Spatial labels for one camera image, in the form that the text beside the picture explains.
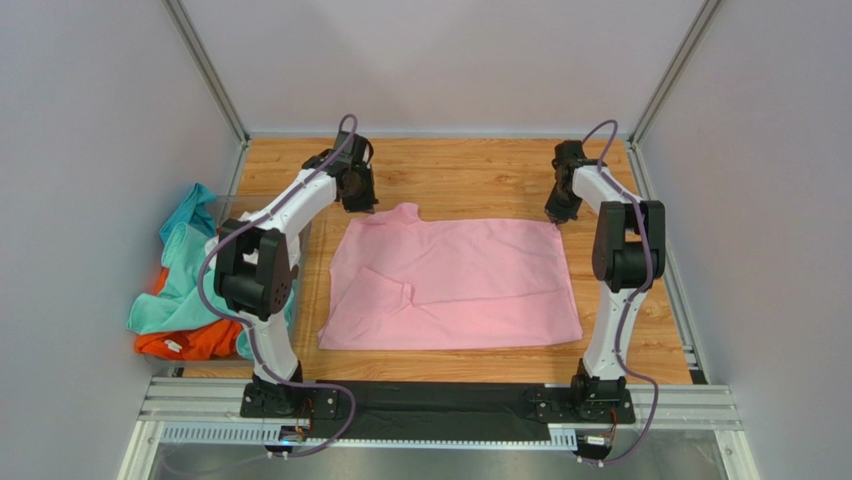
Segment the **pink t shirt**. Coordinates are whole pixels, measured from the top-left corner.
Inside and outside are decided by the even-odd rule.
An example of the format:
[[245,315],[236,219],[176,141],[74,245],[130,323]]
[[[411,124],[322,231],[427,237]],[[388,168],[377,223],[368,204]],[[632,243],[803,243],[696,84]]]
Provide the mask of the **pink t shirt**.
[[583,336],[563,240],[546,222],[425,221],[413,203],[351,221],[330,264],[323,350],[552,346]]

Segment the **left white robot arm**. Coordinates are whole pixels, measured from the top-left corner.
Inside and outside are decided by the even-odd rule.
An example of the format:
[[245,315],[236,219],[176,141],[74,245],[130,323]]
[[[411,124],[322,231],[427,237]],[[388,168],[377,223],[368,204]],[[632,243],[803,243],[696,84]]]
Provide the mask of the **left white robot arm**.
[[308,412],[319,393],[302,381],[284,315],[299,274],[300,235],[333,203],[373,212],[373,154],[368,139],[341,130],[333,147],[307,160],[269,205],[220,227],[200,270],[211,274],[213,292],[200,288],[198,294],[208,310],[239,323],[247,336],[254,367],[240,411],[245,418],[294,418]]

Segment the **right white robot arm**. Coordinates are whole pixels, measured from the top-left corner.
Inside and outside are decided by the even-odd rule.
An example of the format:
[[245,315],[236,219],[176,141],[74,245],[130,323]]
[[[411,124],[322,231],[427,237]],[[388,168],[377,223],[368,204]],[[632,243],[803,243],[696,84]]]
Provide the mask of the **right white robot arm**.
[[570,387],[553,396],[555,416],[570,421],[632,423],[626,355],[639,308],[665,270],[665,207],[632,194],[602,161],[588,158],[580,140],[554,149],[555,184],[544,211],[551,223],[597,216],[591,264],[600,283],[591,341]]

